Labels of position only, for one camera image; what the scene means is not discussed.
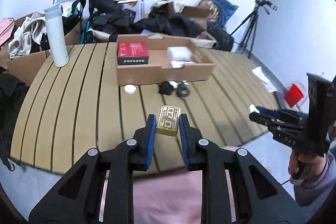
slatted wooden table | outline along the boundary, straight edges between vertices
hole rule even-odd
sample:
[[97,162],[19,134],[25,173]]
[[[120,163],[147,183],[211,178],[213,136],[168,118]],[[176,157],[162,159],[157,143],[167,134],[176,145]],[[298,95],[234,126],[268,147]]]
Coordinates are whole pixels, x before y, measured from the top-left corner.
[[[70,61],[62,68],[50,56],[22,105],[11,157],[63,174],[88,149],[109,150],[131,138],[163,104],[180,107],[191,126],[219,146],[239,146],[259,136],[266,127],[249,121],[248,106],[278,106],[252,74],[254,65],[243,55],[203,51],[216,68],[209,80],[189,83],[185,100],[161,96],[158,85],[141,85],[126,94],[117,84],[115,43],[68,47]],[[157,134],[154,155],[150,172],[183,166],[178,138]]]

yellow eraser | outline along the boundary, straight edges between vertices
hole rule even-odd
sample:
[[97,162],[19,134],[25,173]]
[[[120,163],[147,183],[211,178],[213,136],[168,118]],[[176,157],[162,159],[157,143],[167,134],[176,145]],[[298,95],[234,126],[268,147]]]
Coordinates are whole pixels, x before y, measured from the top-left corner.
[[174,106],[162,106],[156,125],[156,133],[168,136],[177,136],[181,109]]

white thermos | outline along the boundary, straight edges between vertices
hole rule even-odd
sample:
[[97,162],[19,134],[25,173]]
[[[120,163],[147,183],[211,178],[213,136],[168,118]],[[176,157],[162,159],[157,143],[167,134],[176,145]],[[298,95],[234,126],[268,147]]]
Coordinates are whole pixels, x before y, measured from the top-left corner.
[[64,40],[61,6],[57,3],[44,10],[44,13],[45,26],[54,64],[58,68],[63,67],[69,62],[69,56]]

purple sleeve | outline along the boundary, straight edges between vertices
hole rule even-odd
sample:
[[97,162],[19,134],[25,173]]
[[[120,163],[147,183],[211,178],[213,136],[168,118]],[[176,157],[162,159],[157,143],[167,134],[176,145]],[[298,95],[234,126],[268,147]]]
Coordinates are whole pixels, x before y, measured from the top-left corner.
[[303,209],[306,220],[318,211],[336,182],[335,157],[332,152],[328,152],[325,157],[325,167],[317,181],[304,182],[300,187],[294,186],[295,200]]

human hand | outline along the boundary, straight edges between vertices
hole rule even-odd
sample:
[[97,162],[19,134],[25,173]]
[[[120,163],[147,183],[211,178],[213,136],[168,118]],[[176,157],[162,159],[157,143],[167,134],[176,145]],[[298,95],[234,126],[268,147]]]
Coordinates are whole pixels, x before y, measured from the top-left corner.
[[289,158],[288,173],[293,175],[299,171],[299,161],[303,163],[310,163],[310,171],[305,179],[306,182],[315,182],[326,165],[326,157],[320,157],[317,155],[305,155],[299,154],[298,151],[292,150]]

